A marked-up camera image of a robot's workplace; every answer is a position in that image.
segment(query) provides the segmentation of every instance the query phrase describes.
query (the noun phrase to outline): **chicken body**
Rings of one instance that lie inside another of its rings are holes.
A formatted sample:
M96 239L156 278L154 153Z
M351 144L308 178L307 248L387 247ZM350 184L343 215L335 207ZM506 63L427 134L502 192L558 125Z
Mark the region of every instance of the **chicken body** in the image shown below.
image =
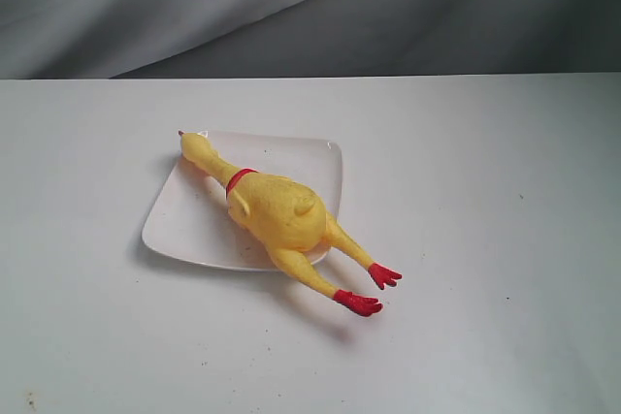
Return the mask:
M341 228L323 201L307 186L287 177L241 171L197 133L181 135L183 156L227 190L229 215L266 247L274 264L313 290L359 315L379 312L381 303L339 289L323 278L304 255L321 242L337 247L369 272L380 289L401 275L374 262Z

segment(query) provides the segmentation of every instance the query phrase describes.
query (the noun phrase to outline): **rubber chicken toy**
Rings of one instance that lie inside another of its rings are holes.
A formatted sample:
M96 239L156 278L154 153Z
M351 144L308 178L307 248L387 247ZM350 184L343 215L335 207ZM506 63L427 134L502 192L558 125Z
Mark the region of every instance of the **rubber chicken toy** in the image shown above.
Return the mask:
M368 317L381 311L378 299L339 289L323 278L303 254L325 242L364 267L381 290L384 285L396 286L401 278L374 262L310 188L284 176L235 167L220 158L205 136L183 131L179 134L183 157L226 190L229 215L265 245L276 267L359 315Z

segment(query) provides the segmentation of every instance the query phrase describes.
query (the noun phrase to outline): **square plate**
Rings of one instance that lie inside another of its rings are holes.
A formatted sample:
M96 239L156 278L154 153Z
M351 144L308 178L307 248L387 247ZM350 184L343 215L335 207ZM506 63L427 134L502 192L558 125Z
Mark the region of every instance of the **square plate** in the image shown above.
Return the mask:
M343 159L337 144L217 131L210 131L209 138L220 156L238 167L306 184L338 217ZM143 242L155 252L202 266L276 270L263 245L229 217L224 189L181 157L148 215ZM319 245L307 257L317 263L328 249Z

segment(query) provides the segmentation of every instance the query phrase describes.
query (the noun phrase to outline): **red collar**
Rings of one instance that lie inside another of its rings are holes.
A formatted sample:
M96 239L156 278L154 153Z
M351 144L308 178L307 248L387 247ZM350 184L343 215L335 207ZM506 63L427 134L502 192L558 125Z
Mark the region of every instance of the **red collar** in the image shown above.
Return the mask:
M236 174L233 175L229 183L226 185L226 196L228 197L231 190L235 187L235 185L242 179L244 175L247 174L256 174L256 170L253 169L241 169Z

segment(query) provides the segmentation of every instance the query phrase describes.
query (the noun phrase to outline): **red foot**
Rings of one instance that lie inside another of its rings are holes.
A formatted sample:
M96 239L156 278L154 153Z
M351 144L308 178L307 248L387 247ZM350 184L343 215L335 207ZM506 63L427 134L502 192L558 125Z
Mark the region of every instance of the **red foot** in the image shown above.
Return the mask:
M397 286L396 280L401 278L400 273L387 269L385 266L381 266L377 262L373 263L369 267L368 272L380 290L384 289L384 283L388 286Z
M363 317L369 317L383 308L377 298L365 298L345 290L337 291L332 299Z

